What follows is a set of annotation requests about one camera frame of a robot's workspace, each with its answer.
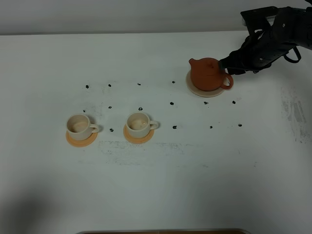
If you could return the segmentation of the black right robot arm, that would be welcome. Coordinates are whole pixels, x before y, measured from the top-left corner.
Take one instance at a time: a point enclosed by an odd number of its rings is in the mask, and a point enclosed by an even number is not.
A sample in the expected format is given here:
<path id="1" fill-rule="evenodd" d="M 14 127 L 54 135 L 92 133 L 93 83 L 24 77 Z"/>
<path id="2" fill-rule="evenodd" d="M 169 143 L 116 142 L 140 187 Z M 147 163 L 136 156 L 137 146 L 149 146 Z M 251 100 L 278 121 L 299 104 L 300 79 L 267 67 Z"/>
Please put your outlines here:
<path id="1" fill-rule="evenodd" d="M 280 57 L 298 63 L 298 47 L 312 48 L 312 9 L 269 6 L 241 12 L 249 35 L 238 50 L 219 61 L 230 75 L 258 73 Z"/>

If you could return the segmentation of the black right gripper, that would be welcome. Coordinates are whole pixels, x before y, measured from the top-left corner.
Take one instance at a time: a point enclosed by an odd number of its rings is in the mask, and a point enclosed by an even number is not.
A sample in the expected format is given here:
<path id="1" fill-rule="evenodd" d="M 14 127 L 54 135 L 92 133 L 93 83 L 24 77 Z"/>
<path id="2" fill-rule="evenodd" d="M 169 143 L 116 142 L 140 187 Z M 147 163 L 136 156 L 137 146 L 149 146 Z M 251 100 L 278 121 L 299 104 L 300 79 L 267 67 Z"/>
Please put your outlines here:
<path id="1" fill-rule="evenodd" d="M 297 46 L 307 48 L 307 9 L 274 6 L 241 12 L 249 36 L 241 49 L 218 62 L 229 75 L 258 72 Z"/>

